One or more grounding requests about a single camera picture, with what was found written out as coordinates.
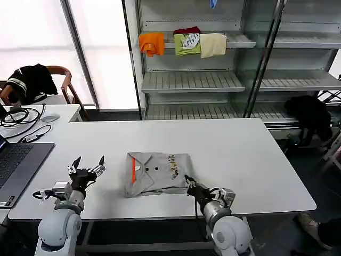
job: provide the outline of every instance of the orange t-shirt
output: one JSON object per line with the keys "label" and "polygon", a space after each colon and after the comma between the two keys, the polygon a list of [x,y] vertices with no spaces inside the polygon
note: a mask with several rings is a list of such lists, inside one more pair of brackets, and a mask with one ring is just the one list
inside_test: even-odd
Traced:
{"label": "orange t-shirt", "polygon": [[149,33],[140,35],[140,50],[147,52],[148,57],[165,54],[165,35],[163,33]]}

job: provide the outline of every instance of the white curtain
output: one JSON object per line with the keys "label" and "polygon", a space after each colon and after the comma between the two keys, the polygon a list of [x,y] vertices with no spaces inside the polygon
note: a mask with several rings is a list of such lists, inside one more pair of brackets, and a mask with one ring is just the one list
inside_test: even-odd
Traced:
{"label": "white curtain", "polygon": [[[63,66],[81,101],[93,104],[59,1],[1,0],[0,38],[0,80],[22,66]],[[64,77],[53,79],[61,93]]]}
{"label": "white curtain", "polygon": [[137,109],[121,0],[69,0],[101,109]]}
{"label": "white curtain", "polygon": [[[69,0],[101,109],[137,109],[121,0]],[[59,0],[0,0],[0,80],[19,67],[71,71],[85,104],[93,104]],[[57,88],[62,76],[53,77]]]}

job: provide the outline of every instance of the green t-shirt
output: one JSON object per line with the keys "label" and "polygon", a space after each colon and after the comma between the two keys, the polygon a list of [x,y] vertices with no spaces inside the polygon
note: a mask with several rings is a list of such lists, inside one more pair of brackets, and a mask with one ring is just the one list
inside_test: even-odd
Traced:
{"label": "green t-shirt", "polygon": [[176,34],[174,43],[176,56],[201,53],[199,34]]}

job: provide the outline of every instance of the laptop keyboard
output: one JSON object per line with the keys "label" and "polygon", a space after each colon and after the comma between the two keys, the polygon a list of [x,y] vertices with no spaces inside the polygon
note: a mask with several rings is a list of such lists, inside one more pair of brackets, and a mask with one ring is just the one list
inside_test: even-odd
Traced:
{"label": "laptop keyboard", "polygon": [[30,152],[32,147],[33,145],[11,145],[10,149],[2,155],[0,159],[0,188]]}

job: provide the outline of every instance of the gray t-shirt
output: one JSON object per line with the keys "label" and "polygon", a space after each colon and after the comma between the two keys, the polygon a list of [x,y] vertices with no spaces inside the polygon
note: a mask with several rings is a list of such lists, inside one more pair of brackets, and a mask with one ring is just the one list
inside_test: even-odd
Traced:
{"label": "gray t-shirt", "polygon": [[188,154],[127,154],[125,176],[126,197],[185,193],[184,175],[191,175]]}

